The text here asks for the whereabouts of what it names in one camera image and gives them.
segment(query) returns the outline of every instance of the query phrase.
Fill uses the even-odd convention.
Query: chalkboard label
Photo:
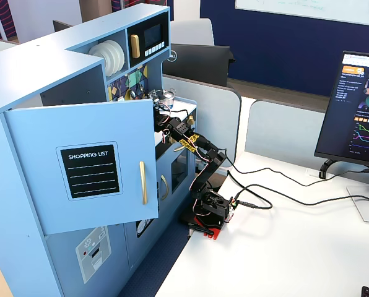
[[[72,199],[119,193],[113,144],[61,149]]]

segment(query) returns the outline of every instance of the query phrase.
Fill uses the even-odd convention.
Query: monitor screen
[[[344,53],[315,156],[369,166],[369,54]]]
[[[145,30],[145,48],[161,42],[161,25],[158,24]]]

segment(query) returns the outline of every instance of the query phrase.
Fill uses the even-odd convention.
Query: robotic arm
[[[204,136],[195,133],[190,125],[181,122],[179,118],[160,113],[158,103],[154,103],[154,131],[162,131],[164,136],[170,136],[207,163],[190,185],[191,197],[196,200],[193,207],[194,219],[199,225],[194,229],[216,239],[224,222],[228,220],[232,200],[226,200],[212,189],[208,189],[207,180],[226,160],[226,155],[219,152]]]

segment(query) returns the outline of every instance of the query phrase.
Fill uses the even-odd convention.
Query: black cable
[[[290,200],[292,200],[294,202],[297,202],[297,203],[302,204],[302,205],[305,205],[305,206],[315,206],[315,205],[326,203],[326,202],[337,201],[337,200],[342,200],[342,199],[347,199],[347,198],[355,198],[355,197],[363,198],[363,199],[369,201],[369,197],[366,197],[366,196],[363,196],[363,195],[349,195],[349,196],[343,196],[343,197],[338,197],[338,198],[326,199],[326,200],[318,201],[318,202],[315,202],[315,203],[304,203],[304,202],[299,201],[299,200],[297,200],[295,198],[292,198],[292,197],[290,197],[290,196],[288,196],[286,194],[283,194],[283,193],[281,193],[279,191],[276,191],[276,190],[270,189],[268,187],[262,186],[260,184],[249,184],[246,187],[244,187],[240,192],[238,192],[236,194],[236,196],[234,197],[234,202],[237,201],[237,199],[239,198],[239,196],[241,195],[241,193],[243,191],[247,190],[249,187],[261,187],[263,189],[266,189],[266,190],[271,191],[271,192],[274,192],[274,193],[276,193],[278,195],[284,196],[285,198],[288,198],[288,199],[290,199]]]
[[[214,188],[214,187],[212,187],[212,184],[209,181],[206,181],[206,183],[211,187],[211,189]]]
[[[242,187],[242,188],[245,188],[242,184],[240,184],[240,182],[239,182],[239,181],[237,181],[237,180],[234,178],[234,176],[231,174],[231,172],[227,171],[227,174],[228,174],[228,176],[229,176],[229,177],[231,177],[231,179],[232,179],[236,184],[238,184],[238,185],[239,185],[240,187]],[[255,205],[255,207],[253,207],[253,208],[255,208],[255,209],[264,209],[264,210],[272,209],[272,203],[271,203],[270,201],[268,201],[266,198],[261,197],[259,194],[255,193],[255,192],[253,192],[253,191],[251,191],[251,190],[249,190],[249,189],[246,189],[246,191],[247,191],[247,192],[249,192],[249,193],[251,193],[252,195],[255,195],[257,198],[259,198],[259,199],[261,199],[261,200],[263,200],[263,201],[265,201],[265,202],[267,202],[267,203],[269,204],[269,206],[267,206],[267,207],[264,207],[264,206],[257,206],[257,205]]]
[[[162,111],[170,111],[168,110],[165,106],[161,106],[161,105],[158,105],[158,107],[162,110]],[[186,112],[187,114],[187,117],[189,117],[189,111],[188,110],[171,110],[172,113],[181,113],[181,112]]]
[[[250,173],[257,173],[257,172],[264,171],[264,170],[270,170],[270,171],[272,171],[272,172],[274,172],[274,173],[279,173],[279,174],[281,174],[282,176],[286,177],[287,179],[289,179],[289,180],[291,180],[291,181],[293,181],[293,182],[295,182],[295,183],[297,183],[297,184],[299,184],[299,185],[301,185],[301,186],[303,186],[303,187],[310,187],[310,186],[312,186],[312,185],[314,185],[314,184],[322,183],[322,182],[324,182],[324,181],[330,181],[331,179],[334,179],[334,178],[336,178],[336,177],[338,177],[338,176],[342,176],[342,175],[344,175],[344,174],[346,174],[346,173],[350,173],[350,172],[351,172],[351,173],[369,173],[369,168],[368,168],[368,169],[364,169],[364,170],[362,170],[362,171],[347,170],[347,171],[345,171],[345,172],[342,172],[342,173],[336,174],[336,175],[334,175],[334,176],[332,176],[331,178],[328,178],[328,179],[321,179],[321,180],[319,180],[319,181],[315,181],[315,182],[313,182],[313,183],[311,183],[311,184],[302,184],[302,183],[299,183],[297,180],[295,180],[295,179],[293,179],[293,178],[291,178],[291,177],[287,176],[286,174],[282,173],[281,171],[276,171],[276,170],[273,170],[273,169],[271,169],[271,168],[269,168],[269,167],[262,168],[262,169],[258,169],[258,170],[255,170],[255,171],[242,172],[242,171],[240,171],[240,170],[239,170],[239,169],[234,165],[234,163],[229,159],[229,157],[227,156],[227,154],[226,154],[226,157],[227,157],[227,160],[230,162],[230,164],[233,166],[233,168],[234,168],[235,170],[237,170],[237,171],[238,171],[239,173],[241,173],[241,174],[250,174]]]
[[[189,117],[189,111],[188,110],[171,110],[172,113],[181,113],[183,111],[185,111],[186,114],[187,114],[187,117]]]

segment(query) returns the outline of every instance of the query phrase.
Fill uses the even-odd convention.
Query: stack of plates
[[[89,54],[101,57],[105,60],[106,76],[115,74],[124,66],[124,51],[120,45],[113,40],[107,40],[93,46]]]

